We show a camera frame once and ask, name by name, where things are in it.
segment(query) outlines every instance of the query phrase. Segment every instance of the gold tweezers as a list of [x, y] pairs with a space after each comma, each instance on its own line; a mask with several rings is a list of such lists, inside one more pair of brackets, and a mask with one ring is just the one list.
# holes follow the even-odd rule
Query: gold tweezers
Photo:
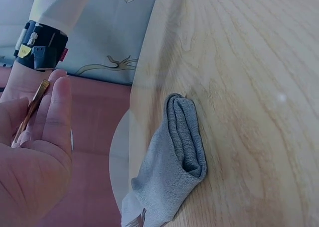
[[48, 89], [50, 85], [50, 82], [47, 80], [43, 80], [41, 85], [39, 86], [38, 90], [36, 91], [32, 101], [30, 102], [28, 109], [27, 109], [27, 115], [23, 122], [21, 123], [18, 132], [15, 135], [15, 138], [13, 140], [13, 143], [17, 143], [20, 135], [25, 131], [27, 124], [29, 123], [32, 115], [37, 111], [37, 109], [40, 106], [41, 100], [45, 94], [45, 91]]

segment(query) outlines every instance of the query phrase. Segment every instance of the pink surface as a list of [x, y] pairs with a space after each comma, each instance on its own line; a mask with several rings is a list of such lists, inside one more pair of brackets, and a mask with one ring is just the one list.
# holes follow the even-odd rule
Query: pink surface
[[[0, 68], [0, 87], [8, 71]], [[66, 197], [38, 227], [119, 227], [109, 152], [115, 129], [129, 109], [130, 87], [70, 77], [73, 175]]]

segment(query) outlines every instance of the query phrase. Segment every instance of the wrist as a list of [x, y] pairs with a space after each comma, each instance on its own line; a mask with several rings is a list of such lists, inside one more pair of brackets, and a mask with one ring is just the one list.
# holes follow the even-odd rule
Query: wrist
[[39, 72], [14, 62], [4, 93], [0, 102], [28, 97], [32, 100], [39, 84], [48, 79], [51, 71]]

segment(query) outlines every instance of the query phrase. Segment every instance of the wood grain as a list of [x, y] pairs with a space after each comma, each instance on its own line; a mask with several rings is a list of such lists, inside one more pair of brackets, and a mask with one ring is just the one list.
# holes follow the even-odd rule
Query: wood grain
[[208, 176], [168, 227], [319, 226], [319, 0], [157, 0], [131, 177], [174, 92], [196, 104]]

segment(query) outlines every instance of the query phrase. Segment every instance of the folded cloth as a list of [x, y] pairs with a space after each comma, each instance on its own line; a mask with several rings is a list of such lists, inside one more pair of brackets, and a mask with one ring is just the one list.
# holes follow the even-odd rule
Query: folded cloth
[[122, 203], [122, 226], [160, 227], [206, 175], [207, 164], [193, 101], [171, 94], [163, 121], [151, 139], [133, 191]]

